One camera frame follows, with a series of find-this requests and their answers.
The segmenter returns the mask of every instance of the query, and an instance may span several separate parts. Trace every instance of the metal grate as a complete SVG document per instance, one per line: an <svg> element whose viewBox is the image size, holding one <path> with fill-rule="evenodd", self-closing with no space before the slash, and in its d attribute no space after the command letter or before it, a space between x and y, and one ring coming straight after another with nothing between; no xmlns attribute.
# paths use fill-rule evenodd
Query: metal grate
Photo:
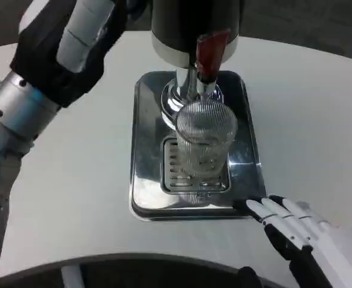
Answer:
<svg viewBox="0 0 352 288"><path fill-rule="evenodd" d="M187 175L178 162L177 139L168 138L163 147L162 187L168 193L210 191L223 193L229 188L228 165L214 178L198 178Z"/></svg>

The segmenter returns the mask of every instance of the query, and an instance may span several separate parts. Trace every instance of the table surface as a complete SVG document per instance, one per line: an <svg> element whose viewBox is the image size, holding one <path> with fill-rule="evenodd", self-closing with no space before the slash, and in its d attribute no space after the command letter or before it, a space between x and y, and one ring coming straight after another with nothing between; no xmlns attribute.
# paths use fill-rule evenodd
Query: table surface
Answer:
<svg viewBox="0 0 352 288"><path fill-rule="evenodd" d="M16 45L0 47L0 77ZM99 83L60 112L24 158L11 192L0 277L80 257L184 256L295 287L262 227L248 220L144 222L129 209L133 91L174 69L149 32L126 32ZM222 65L244 79L269 194L304 200L352 227L352 60L240 38Z"/></svg>

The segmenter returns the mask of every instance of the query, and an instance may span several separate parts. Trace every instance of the robotic hand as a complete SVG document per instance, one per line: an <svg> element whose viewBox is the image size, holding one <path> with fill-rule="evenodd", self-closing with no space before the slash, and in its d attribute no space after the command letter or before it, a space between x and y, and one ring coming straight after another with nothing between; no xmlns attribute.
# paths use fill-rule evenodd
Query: robotic hand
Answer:
<svg viewBox="0 0 352 288"><path fill-rule="evenodd" d="M145 4L35 0L24 14L12 71L0 82L0 255L21 158L62 107L99 81L105 54Z"/></svg>
<svg viewBox="0 0 352 288"><path fill-rule="evenodd" d="M352 230L333 227L305 202L279 196L234 202L264 225L301 288L352 287Z"/></svg>

